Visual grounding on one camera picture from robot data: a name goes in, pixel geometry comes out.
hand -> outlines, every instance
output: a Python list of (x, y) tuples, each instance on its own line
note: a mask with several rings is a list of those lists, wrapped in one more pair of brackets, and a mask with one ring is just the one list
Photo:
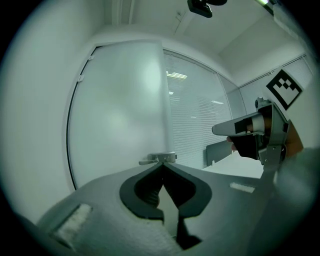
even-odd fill
[[(270, 135), (271, 133), (271, 123), (272, 123), (272, 120), (270, 118), (264, 118), (264, 132), (266, 135)], [(247, 126), (247, 130), (250, 132), (253, 132), (252, 124)], [(230, 137), (227, 137), (226, 141), (232, 142)], [(289, 131), (284, 144), (286, 146), (286, 155), (285, 155), (286, 158), (294, 156), (295, 154), (302, 151), (302, 149), (304, 148), (300, 140), (300, 137), (296, 131), (296, 128), (292, 123), (289, 127)], [(231, 145), (231, 149), (233, 151), (237, 150), (234, 144)]]

black camera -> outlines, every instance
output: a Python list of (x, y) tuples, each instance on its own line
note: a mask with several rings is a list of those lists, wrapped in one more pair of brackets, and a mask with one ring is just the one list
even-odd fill
[(190, 12), (199, 14), (206, 18), (211, 18), (212, 12), (208, 4), (222, 6), (227, 2), (227, 0), (187, 0), (187, 2)]

ceiling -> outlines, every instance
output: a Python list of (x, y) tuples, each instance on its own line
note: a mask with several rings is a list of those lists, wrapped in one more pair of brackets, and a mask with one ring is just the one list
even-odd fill
[(197, 40), (219, 54), (234, 39), (269, 13), (255, 0), (228, 0), (211, 5), (212, 18), (189, 11), (187, 0), (105, 0), (109, 25), (157, 26)]

door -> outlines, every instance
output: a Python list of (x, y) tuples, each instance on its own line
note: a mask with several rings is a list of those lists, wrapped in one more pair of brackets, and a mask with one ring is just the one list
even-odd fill
[(68, 151), (77, 187), (174, 151), (163, 47), (129, 41), (97, 48), (73, 97)]

frosted glass door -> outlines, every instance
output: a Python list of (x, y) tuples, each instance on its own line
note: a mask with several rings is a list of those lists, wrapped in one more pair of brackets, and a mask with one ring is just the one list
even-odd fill
[(77, 187), (174, 151), (163, 47), (131, 41), (97, 48), (71, 106), (68, 149)]

